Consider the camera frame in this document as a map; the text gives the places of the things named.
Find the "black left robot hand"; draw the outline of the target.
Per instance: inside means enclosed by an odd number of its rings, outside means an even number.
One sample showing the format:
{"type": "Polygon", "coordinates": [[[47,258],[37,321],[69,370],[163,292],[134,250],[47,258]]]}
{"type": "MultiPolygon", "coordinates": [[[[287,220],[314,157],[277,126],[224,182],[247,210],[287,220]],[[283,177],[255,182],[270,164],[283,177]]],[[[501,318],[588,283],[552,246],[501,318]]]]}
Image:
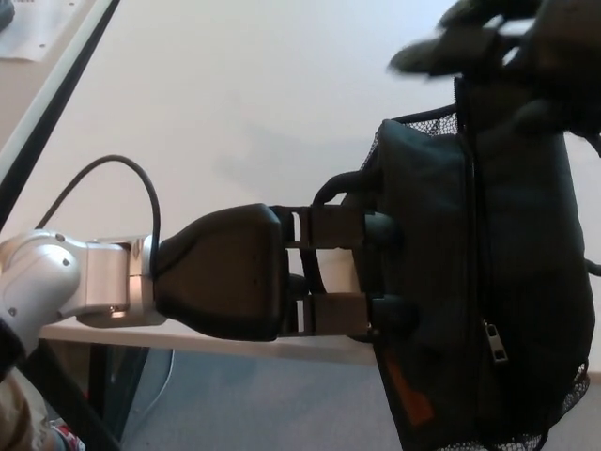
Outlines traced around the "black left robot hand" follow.
{"type": "Polygon", "coordinates": [[[419,322],[415,304],[382,290],[327,292],[309,261],[315,250],[389,249],[399,240],[391,218],[345,205],[255,203],[215,211],[161,243],[156,308],[225,340],[405,337],[419,322]]]}

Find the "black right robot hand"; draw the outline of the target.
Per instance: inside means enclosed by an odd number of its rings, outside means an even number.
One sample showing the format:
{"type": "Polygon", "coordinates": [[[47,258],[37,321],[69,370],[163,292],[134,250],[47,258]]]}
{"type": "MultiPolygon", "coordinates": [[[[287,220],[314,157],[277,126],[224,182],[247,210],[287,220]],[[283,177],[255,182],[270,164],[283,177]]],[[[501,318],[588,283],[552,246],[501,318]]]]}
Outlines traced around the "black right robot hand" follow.
{"type": "Polygon", "coordinates": [[[457,1],[439,28],[389,69],[523,88],[532,98],[511,115],[518,132],[570,132],[600,149],[599,2],[457,1]]]}

